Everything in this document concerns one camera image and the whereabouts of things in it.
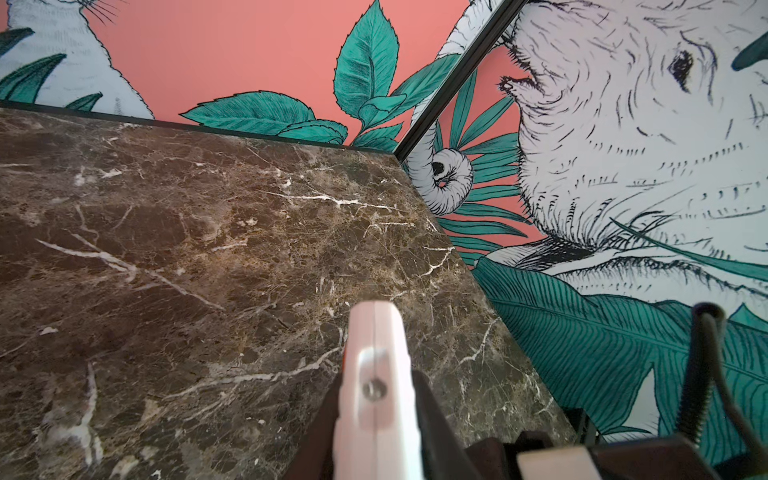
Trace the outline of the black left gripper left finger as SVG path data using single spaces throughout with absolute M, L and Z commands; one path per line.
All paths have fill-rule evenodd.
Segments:
M 334 478 L 333 441 L 339 417 L 342 375 L 337 374 L 289 463 L 283 479 L 324 480 Z

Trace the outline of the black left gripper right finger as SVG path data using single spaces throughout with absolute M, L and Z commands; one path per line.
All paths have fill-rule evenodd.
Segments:
M 412 370 L 425 479 L 480 479 L 433 395 L 428 378 Z

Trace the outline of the white remote control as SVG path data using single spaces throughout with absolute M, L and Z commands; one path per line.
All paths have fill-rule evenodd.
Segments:
M 422 479 L 421 433 L 403 319 L 389 301 L 350 310 L 338 418 L 335 479 Z

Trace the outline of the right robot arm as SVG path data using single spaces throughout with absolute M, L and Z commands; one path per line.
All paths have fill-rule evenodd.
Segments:
M 471 445 L 465 450 L 470 464 L 481 479 L 748 479 L 765 474 L 767 447 L 726 383 L 722 360 L 726 325 L 719 306 L 694 306 L 689 360 L 672 435 L 556 448 L 547 434 L 524 431 L 513 443 L 488 438 Z M 713 391 L 747 451 L 710 466 L 695 440 Z

